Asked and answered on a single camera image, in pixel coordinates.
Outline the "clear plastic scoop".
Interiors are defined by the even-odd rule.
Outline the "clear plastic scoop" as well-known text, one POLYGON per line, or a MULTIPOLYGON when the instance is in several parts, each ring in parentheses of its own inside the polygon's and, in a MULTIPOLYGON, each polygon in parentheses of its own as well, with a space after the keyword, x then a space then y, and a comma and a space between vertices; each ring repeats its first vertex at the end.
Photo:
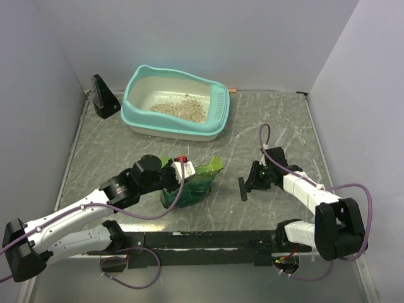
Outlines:
POLYGON ((275 146, 284 147, 286 145, 287 140, 288 140, 288 131, 285 128, 283 128, 275 141, 275 146))

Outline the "black bag clip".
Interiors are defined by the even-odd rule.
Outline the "black bag clip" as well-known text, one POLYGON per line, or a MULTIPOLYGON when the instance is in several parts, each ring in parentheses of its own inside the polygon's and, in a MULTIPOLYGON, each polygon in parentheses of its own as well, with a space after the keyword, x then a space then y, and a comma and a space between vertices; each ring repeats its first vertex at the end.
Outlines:
POLYGON ((241 200, 246 201, 247 200, 247 194, 251 191, 246 187, 246 183, 244 182, 243 177, 238 178, 238 183, 239 183, 239 191, 241 195, 241 200))

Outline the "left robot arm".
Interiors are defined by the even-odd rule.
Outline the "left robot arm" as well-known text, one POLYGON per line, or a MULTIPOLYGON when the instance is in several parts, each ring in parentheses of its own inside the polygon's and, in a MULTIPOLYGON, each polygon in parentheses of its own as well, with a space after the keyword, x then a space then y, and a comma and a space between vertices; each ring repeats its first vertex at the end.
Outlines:
POLYGON ((44 271, 48 264, 80 253, 119 253, 125 239, 115 224, 105 223, 84 232, 78 228, 114 213, 135 217, 127 208, 148 193, 163 189, 182 192, 186 163, 184 157, 162 160, 145 155, 72 205, 27 223, 19 218, 8 222, 1 254, 11 274, 5 280, 24 282, 44 271))

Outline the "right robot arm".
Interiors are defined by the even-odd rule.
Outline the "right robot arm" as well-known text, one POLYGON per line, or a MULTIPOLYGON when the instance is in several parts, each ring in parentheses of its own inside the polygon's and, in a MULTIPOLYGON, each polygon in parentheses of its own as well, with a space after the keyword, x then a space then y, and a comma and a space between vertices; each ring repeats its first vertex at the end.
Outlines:
POLYGON ((356 200, 325 190, 298 165, 289 165, 282 148, 263 151, 261 160, 252 163, 248 178, 240 177, 238 182, 243 201, 253 189, 277 186, 314 215, 314 223, 290 219, 277 225, 275 242, 280 250, 287 252, 295 246, 308 246, 324 260, 332 261, 367 249, 365 227, 356 200))

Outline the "green litter bag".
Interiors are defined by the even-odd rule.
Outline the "green litter bag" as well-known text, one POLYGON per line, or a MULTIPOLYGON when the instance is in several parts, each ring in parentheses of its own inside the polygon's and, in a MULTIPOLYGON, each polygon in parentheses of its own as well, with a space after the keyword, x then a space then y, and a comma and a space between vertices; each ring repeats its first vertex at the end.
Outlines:
POLYGON ((199 203, 211 192, 211 184, 223 169, 222 159, 213 157, 208 164, 195 166, 196 174, 184 181, 181 195, 175 204, 183 208, 199 203))

